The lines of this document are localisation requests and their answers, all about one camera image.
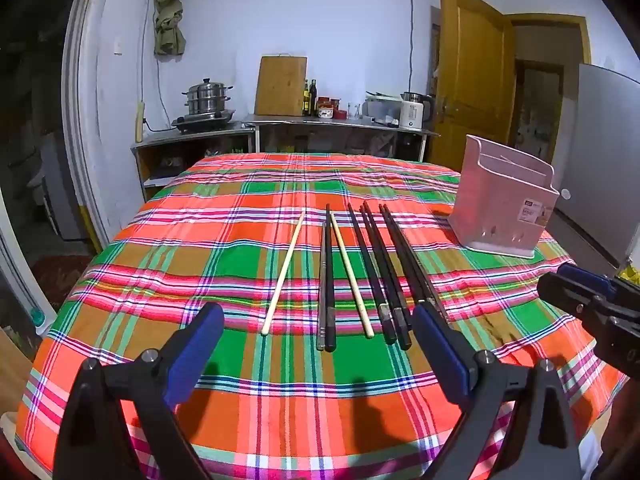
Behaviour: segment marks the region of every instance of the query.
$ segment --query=door frame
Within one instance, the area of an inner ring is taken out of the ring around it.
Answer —
[[[587,29],[587,18],[572,14],[545,14],[532,12],[523,14],[505,14],[511,20],[511,25],[537,25],[539,27],[578,27],[582,38],[582,62],[591,64],[591,42]]]
[[[509,142],[507,146],[515,148],[515,141],[518,135],[518,126],[520,123],[520,112],[522,109],[522,100],[524,98],[524,71],[525,70],[537,70],[539,72],[547,72],[551,74],[558,74],[559,76],[559,88],[560,94],[558,113],[556,114],[556,120],[554,122],[554,129],[551,132],[551,138],[549,139],[549,149],[546,150],[545,161],[551,164],[554,158],[554,151],[556,150],[556,140],[558,139],[558,131],[560,129],[560,114],[562,113],[562,95],[564,90],[564,66],[545,63],[543,61],[530,61],[527,59],[516,59],[516,91],[513,99],[513,113],[511,114],[511,129],[509,132]]]
[[[36,334],[44,337],[56,320],[57,314],[22,254],[2,198],[2,190],[0,190],[0,272],[16,300],[34,324]]]
[[[100,192],[97,59],[99,17],[106,0],[74,0],[62,57],[62,124],[66,158],[82,220],[97,253],[119,229]]]

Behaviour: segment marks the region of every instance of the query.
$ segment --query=green cloth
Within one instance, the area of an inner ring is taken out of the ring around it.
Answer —
[[[178,22],[181,19],[180,0],[156,0],[156,54],[160,56],[184,54],[186,41],[178,28]]]

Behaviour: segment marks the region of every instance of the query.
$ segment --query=blue gripper pad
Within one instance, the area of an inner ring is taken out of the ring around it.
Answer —
[[[412,321],[415,338],[429,361],[444,396],[452,404],[463,406],[470,393],[468,369],[458,358],[440,327],[421,306],[414,308]]]
[[[222,336],[225,327],[225,314],[219,304],[207,303],[193,318],[191,324],[198,326],[167,373],[164,402],[171,409],[176,404],[187,400],[191,395],[207,360],[211,357],[220,336]]]
[[[565,263],[558,267],[556,274],[572,282],[579,283],[593,292],[597,292],[607,301],[613,301],[616,296],[616,289],[608,278],[593,274],[570,263]]]

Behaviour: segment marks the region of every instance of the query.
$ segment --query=wooden door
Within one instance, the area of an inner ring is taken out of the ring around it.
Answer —
[[[460,171],[466,135],[506,144],[515,88],[510,20],[482,0],[441,0],[440,66],[429,161]]]

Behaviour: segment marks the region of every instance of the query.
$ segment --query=door handle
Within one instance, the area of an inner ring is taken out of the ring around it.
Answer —
[[[444,96],[442,98],[442,101],[440,101],[440,107],[438,109],[438,122],[444,122],[445,117],[455,117],[457,112],[458,107],[451,106],[447,96]]]
[[[439,123],[443,123],[444,118],[447,116],[447,104],[447,96],[440,99],[439,106],[436,108],[436,118]]]

